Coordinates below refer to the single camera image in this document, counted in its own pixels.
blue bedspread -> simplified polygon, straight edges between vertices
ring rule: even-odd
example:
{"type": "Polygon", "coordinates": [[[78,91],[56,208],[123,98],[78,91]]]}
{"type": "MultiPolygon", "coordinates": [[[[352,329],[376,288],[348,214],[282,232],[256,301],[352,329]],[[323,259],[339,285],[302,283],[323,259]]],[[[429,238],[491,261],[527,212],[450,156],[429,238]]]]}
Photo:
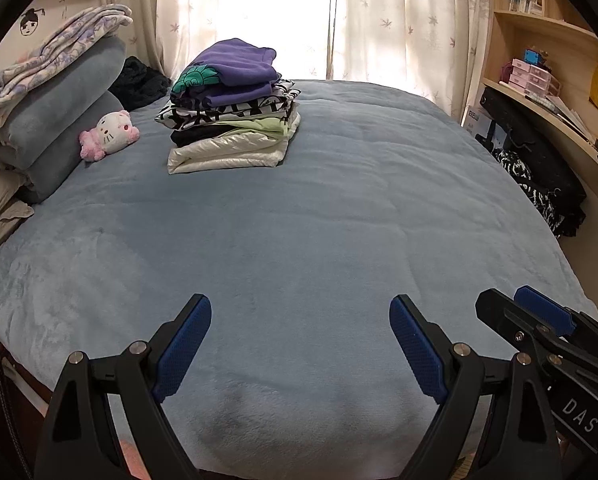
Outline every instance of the blue bedspread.
{"type": "Polygon", "coordinates": [[[298,88],[277,168],[168,175],[163,102],[134,112],[141,139],[82,163],[0,248],[0,339],[53,387],[70,351],[116,354],[204,293],[212,325],[164,404],[196,466],[390,478],[436,410],[390,330],[394,295],[504,358],[482,290],[530,284],[598,314],[532,203],[441,110],[371,84],[298,88]]]}

blue gripper pad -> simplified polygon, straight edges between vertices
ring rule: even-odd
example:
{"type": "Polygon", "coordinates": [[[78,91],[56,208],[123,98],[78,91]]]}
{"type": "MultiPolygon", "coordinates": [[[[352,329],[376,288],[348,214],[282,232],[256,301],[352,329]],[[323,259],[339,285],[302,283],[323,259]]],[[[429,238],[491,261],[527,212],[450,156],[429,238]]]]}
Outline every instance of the blue gripper pad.
{"type": "Polygon", "coordinates": [[[421,391],[442,404],[448,396],[442,361],[398,296],[390,303],[390,326],[421,391]]]}
{"type": "Polygon", "coordinates": [[[157,364],[152,396],[159,404],[176,394],[196,351],[210,328],[212,307],[205,296],[196,304],[157,364]]]}
{"type": "Polygon", "coordinates": [[[572,335],[575,331],[576,325],[572,321],[570,313],[531,286],[525,285],[519,288],[513,299],[525,310],[540,318],[546,325],[550,325],[557,337],[572,335]]]}

white folded garment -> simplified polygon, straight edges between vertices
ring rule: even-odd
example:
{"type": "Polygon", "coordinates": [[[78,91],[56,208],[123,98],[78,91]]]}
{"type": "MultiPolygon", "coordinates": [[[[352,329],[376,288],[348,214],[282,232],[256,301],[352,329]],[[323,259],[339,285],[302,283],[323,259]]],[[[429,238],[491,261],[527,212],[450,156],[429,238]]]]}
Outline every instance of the white folded garment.
{"type": "Polygon", "coordinates": [[[284,160],[288,143],[299,127],[300,121],[301,116],[293,110],[288,118],[288,133],[281,138],[249,131],[198,140],[181,148],[172,148],[168,157],[168,173],[191,173],[251,166],[273,168],[284,160]]]}

plush toy face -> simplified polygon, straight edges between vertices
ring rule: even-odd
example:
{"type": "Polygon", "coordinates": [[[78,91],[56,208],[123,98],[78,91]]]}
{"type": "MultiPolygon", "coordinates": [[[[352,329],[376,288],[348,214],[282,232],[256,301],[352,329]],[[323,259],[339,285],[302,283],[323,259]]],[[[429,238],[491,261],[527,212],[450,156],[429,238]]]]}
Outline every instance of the plush toy face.
{"type": "Polygon", "coordinates": [[[96,132],[103,150],[109,155],[133,143],[138,130],[132,126],[130,114],[126,111],[104,115],[96,125],[96,132]]]}

wall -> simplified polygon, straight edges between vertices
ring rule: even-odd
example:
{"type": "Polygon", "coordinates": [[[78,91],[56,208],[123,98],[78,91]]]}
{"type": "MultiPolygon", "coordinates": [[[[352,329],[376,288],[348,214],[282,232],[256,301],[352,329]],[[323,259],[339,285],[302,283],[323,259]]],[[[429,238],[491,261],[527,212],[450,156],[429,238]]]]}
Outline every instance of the wall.
{"type": "Polygon", "coordinates": [[[36,48],[43,40],[61,25],[67,18],[80,10],[98,5],[98,0],[34,0],[26,9],[43,9],[36,12],[38,25],[34,28],[32,22],[22,28],[22,17],[14,23],[5,38],[0,43],[0,70],[13,64],[23,54],[36,48]]]}
{"type": "Polygon", "coordinates": [[[584,184],[588,198],[583,204],[586,220],[573,238],[559,243],[586,296],[598,308],[598,198],[584,184]]]}

